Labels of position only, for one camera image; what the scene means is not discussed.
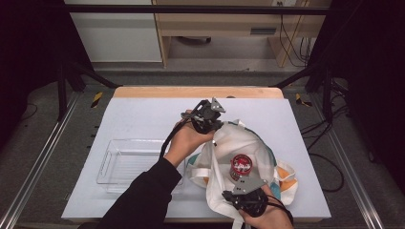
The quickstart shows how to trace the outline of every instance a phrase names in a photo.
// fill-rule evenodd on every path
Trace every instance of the white cabinet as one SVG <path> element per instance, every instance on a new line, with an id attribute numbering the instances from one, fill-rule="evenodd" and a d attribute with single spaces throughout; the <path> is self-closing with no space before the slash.
<path id="1" fill-rule="evenodd" d="M 151 5 L 149 0 L 65 0 L 66 4 Z M 161 62 L 153 13 L 71 13 L 92 62 Z"/>

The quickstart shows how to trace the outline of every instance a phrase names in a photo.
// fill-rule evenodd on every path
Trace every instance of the metal rail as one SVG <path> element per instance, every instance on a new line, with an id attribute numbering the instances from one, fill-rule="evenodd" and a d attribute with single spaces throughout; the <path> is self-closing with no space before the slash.
<path id="1" fill-rule="evenodd" d="M 309 95 L 317 112 L 321 117 L 323 117 L 320 105 L 321 103 L 318 96 L 315 96 L 313 94 Z M 360 212 L 363 215 L 363 218 L 366 221 L 368 227 L 370 229 L 383 229 L 384 225 L 378 213 L 376 212 L 373 203 L 369 198 L 369 195 L 364 189 L 360 178 L 357 176 L 357 173 L 353 169 L 352 164 L 350 163 L 349 158 L 346 155 L 346 152 L 343 149 L 343 146 L 340 143 L 339 138 L 337 137 L 337 134 L 333 128 L 328 131 L 328 136 L 330 138 L 330 143 L 334 148 L 336 159 L 342 169 L 342 173 L 344 174 L 346 181 L 352 190 L 354 199 L 356 200 Z"/>
<path id="2" fill-rule="evenodd" d="M 250 7 L 250 6 L 187 6 L 187 5 L 44 5 L 44 10 L 93 13 L 220 13 L 220 14 L 283 14 L 329 15 L 347 10 L 307 7 Z"/>
<path id="3" fill-rule="evenodd" d="M 57 141 L 63 133 L 80 97 L 80 93 L 74 92 L 71 100 L 68 104 L 68 111 L 64 115 L 61 121 L 56 122 L 53 127 L 53 131 L 49 136 L 45 146 L 42 148 L 36 162 L 33 164 L 30 173 L 28 174 L 24 184 L 21 186 L 18 194 L 16 195 L 14 201 L 9 207 L 6 214 L 0 219 L 0 229 L 11 229 L 17 222 L 21 215 L 27 201 L 29 200 L 36 183 L 41 177 L 45 166 L 48 163 L 49 158 L 53 153 L 53 149 L 56 146 Z"/>

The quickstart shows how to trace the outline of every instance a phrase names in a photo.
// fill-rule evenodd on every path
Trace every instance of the floor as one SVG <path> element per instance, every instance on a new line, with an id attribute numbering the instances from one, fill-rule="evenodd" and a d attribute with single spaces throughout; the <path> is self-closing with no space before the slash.
<path id="1" fill-rule="evenodd" d="M 201 40 L 179 37 L 172 42 L 166 68 L 159 64 L 147 63 L 95 63 L 95 68 L 104 77 L 124 85 L 262 87 L 274 85 L 302 69 L 291 64 L 280 69 L 269 50 L 269 45 L 263 38 L 213 37 L 211 43 L 206 44 Z M 294 64 L 302 64 L 296 57 L 291 58 Z M 114 92 L 86 76 L 84 80 L 88 87 L 83 93 L 71 94 L 68 90 L 69 98 L 77 96 L 75 110 L 63 128 L 63 133 L 57 138 L 52 155 L 47 157 L 46 166 L 40 171 L 41 176 L 28 193 L 29 198 L 20 204 L 24 208 L 21 212 L 16 212 L 18 221 L 14 228 L 78 227 L 78 224 L 61 219 L 60 216 L 90 151 L 103 111 Z M 319 123 L 323 118 L 318 111 L 319 106 L 316 106 L 320 104 L 319 94 L 307 94 L 303 90 L 305 82 L 304 78 L 284 89 L 285 97 L 290 101 L 297 124 L 303 132 L 306 127 Z M 103 96 L 97 107 L 91 108 L 97 92 L 103 92 Z M 301 102 L 297 102 L 297 94 L 301 95 Z M 333 110 L 340 112 L 336 113 L 332 128 L 320 137 L 313 147 L 310 145 L 322 134 L 326 125 L 320 125 L 319 128 L 303 135 L 307 146 L 310 147 L 309 153 L 314 154 L 310 157 L 320 184 L 325 189 L 324 195 L 332 218 L 318 223 L 297 223 L 295 227 L 405 228 L 405 197 L 395 186 L 384 165 L 369 161 L 367 146 L 356 129 L 350 111 L 345 108 L 344 96 L 333 93 L 333 96 L 335 95 Z M 0 154 L 2 216 L 10 210 L 14 198 L 57 124 L 57 88 L 54 83 L 32 92 L 29 102 L 21 123 Z M 336 146 L 335 136 L 341 145 Z M 344 172 L 343 187 L 333 190 L 338 188 L 342 181 L 339 171 L 345 171 L 342 160 L 339 159 L 341 154 L 348 157 L 355 171 L 354 185 L 352 177 L 348 177 Z M 355 193 L 358 190 L 360 193 L 364 191 L 366 196 L 359 197 Z M 367 207 L 372 207 L 371 211 L 365 211 Z M 367 220 L 367 214 L 374 212 L 376 221 Z M 188 224 L 176 226 L 208 227 Z M 227 226 L 209 225 L 209 228 L 229 228 Z"/>

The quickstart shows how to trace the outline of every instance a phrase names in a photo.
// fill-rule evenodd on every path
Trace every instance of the wooden edge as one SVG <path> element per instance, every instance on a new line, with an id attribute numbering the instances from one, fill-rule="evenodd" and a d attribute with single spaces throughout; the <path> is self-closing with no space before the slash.
<path id="1" fill-rule="evenodd" d="M 280 89 L 264 87 L 119 87 L 114 97 L 284 98 Z"/>

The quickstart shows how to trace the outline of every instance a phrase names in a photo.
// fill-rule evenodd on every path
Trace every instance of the black sleeve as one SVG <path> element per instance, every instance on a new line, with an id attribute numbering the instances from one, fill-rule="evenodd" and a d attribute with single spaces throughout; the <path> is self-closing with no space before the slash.
<path id="1" fill-rule="evenodd" d="M 165 158 L 140 174 L 101 219 L 97 229 L 161 228 L 181 175 Z"/>

